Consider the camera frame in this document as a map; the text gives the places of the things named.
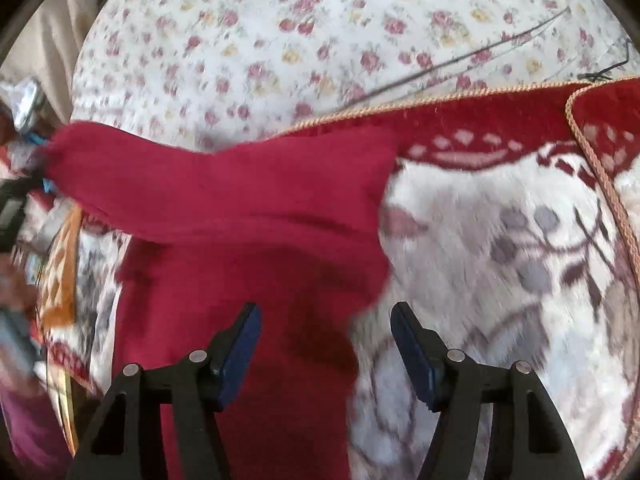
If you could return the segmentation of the person's left hand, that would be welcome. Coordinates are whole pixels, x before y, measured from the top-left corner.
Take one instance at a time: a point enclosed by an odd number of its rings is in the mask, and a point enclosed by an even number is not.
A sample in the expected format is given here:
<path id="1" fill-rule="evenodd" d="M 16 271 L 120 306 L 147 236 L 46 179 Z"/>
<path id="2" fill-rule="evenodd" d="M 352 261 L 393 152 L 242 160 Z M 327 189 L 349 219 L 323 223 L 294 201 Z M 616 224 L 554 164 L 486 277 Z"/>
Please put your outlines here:
<path id="1" fill-rule="evenodd" d="M 0 259 L 0 301 L 2 307 L 31 318 L 37 307 L 38 290 L 26 282 L 24 272 L 9 255 Z"/>

